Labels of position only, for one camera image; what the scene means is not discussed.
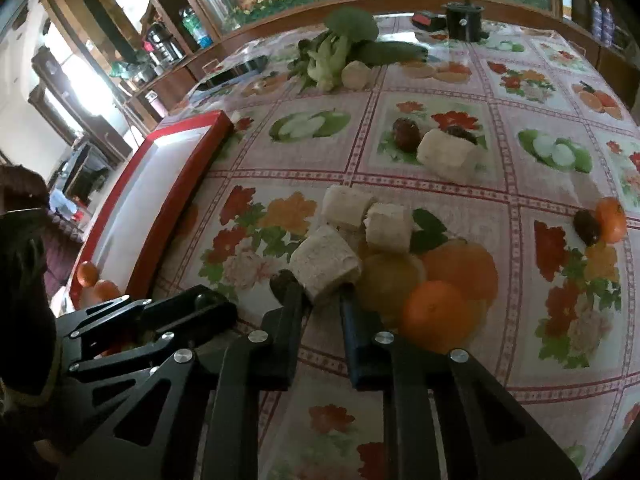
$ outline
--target wall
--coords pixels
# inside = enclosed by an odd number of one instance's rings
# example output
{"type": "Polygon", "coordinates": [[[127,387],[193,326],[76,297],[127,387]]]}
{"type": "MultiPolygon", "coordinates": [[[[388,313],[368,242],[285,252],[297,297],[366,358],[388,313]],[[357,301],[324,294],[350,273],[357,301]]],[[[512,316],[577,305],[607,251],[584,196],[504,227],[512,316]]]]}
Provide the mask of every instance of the wall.
{"type": "Polygon", "coordinates": [[[18,30],[9,30],[0,43],[0,150],[48,180],[70,148],[27,102],[38,83],[31,57],[41,43],[46,13],[38,0],[29,0],[29,14],[18,30]]]}

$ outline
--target person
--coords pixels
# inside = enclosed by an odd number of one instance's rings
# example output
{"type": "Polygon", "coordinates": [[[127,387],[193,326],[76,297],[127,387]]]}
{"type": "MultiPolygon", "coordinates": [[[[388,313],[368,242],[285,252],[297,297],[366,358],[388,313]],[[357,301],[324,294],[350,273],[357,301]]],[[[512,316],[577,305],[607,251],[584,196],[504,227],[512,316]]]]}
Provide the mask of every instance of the person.
{"type": "Polygon", "coordinates": [[[49,200],[47,185],[39,174],[24,166],[0,166],[0,214],[36,208],[49,212],[41,238],[47,257],[44,282],[50,300],[66,285],[82,243],[62,228],[63,223],[50,212],[49,200]]]}

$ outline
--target plastic bottle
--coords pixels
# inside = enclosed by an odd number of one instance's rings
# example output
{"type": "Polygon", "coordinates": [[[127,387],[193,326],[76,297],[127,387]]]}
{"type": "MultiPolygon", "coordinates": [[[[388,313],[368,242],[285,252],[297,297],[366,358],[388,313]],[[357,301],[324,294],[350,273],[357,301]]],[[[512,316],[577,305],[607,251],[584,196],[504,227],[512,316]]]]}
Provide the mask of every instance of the plastic bottle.
{"type": "Polygon", "coordinates": [[[602,9],[597,1],[593,3],[593,9],[591,9],[591,35],[596,40],[602,38],[602,9]]]}
{"type": "Polygon", "coordinates": [[[605,46],[613,45],[613,16],[611,15],[611,11],[609,7],[604,10],[604,14],[602,16],[602,42],[605,46]]]}
{"type": "Polygon", "coordinates": [[[182,16],[182,24],[202,48],[206,48],[213,44],[213,40],[206,33],[202,23],[200,23],[200,20],[191,7],[181,10],[180,15],[182,16]]]}

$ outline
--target tablecloth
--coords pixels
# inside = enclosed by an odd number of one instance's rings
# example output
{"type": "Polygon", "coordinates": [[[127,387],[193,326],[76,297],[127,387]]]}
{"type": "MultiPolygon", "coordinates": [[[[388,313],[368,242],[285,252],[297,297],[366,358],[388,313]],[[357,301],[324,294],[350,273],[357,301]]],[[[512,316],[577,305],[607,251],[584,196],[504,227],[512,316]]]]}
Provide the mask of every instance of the tablecloth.
{"type": "MultiPolygon", "coordinates": [[[[251,42],[219,67],[265,54],[265,72],[165,119],[221,108],[236,129],[180,221],[154,297],[203,283],[238,302],[237,332],[248,332],[279,306],[269,277],[320,225],[328,186],[426,210],[447,237],[481,244],[498,271],[497,299],[468,349],[588,478],[640,411],[638,128],[554,31],[484,22],[489,38],[466,44],[420,31],[407,15],[376,21],[380,40],[425,44],[428,63],[377,68],[363,91],[301,91],[286,64],[322,26],[300,28],[251,42]],[[283,126],[296,117],[306,127],[292,134],[283,126]],[[390,136],[399,117],[473,133],[485,151],[472,183],[443,182],[400,152],[390,136]],[[571,148],[570,169],[536,153],[545,134],[571,148]],[[586,248],[572,215],[601,196],[620,198],[628,237],[586,248]]],[[[292,389],[260,397],[261,479],[382,480],[382,396],[354,391],[346,372],[331,303],[304,327],[292,389]]]]}

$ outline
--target black pot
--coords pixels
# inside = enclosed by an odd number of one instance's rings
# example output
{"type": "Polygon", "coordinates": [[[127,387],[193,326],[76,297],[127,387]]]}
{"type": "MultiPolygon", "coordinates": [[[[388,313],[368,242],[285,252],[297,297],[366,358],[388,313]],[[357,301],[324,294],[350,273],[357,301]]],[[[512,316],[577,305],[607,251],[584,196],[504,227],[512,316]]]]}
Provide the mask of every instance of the black pot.
{"type": "Polygon", "coordinates": [[[470,0],[449,2],[444,7],[447,9],[447,28],[451,39],[469,43],[480,41],[484,7],[474,5],[470,0]]]}

